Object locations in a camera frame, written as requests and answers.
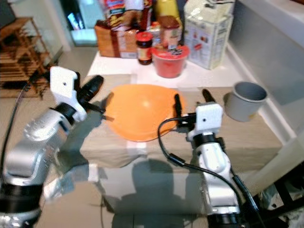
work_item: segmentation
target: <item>gray plastic cup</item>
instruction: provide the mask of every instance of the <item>gray plastic cup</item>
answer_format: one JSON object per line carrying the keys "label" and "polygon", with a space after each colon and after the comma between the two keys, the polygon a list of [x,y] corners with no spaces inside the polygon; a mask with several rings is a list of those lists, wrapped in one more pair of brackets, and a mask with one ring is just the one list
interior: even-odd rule
{"label": "gray plastic cup", "polygon": [[266,102],[266,90],[252,82],[238,82],[225,102],[225,112],[232,119],[250,121]]}

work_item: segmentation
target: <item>floor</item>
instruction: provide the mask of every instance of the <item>floor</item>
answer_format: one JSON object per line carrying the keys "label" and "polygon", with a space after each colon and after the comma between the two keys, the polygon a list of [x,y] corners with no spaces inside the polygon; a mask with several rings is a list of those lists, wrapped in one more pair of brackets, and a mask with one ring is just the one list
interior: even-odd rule
{"label": "floor", "polygon": [[[97,52],[96,47],[76,47],[63,53],[58,65],[86,76]],[[14,98],[0,99],[0,146],[9,121]],[[44,99],[24,98],[16,115],[8,149],[22,138],[22,129],[32,118],[37,117],[48,107],[55,105],[52,94],[47,91]],[[44,204],[37,228],[206,228],[205,218],[193,215],[115,215],[100,203],[101,196],[90,183],[78,183],[75,190],[51,204]]]}

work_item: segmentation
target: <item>orange plate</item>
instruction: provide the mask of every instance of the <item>orange plate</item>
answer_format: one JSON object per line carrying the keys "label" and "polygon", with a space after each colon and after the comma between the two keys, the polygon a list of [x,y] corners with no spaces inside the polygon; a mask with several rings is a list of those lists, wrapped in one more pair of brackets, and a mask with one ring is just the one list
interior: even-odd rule
{"label": "orange plate", "polygon": [[[112,90],[106,107],[107,123],[119,136],[136,142],[157,138],[159,124],[174,117],[174,89],[155,85],[121,85]],[[184,107],[184,98],[180,94]],[[166,134],[176,126],[172,121],[161,128]]]}

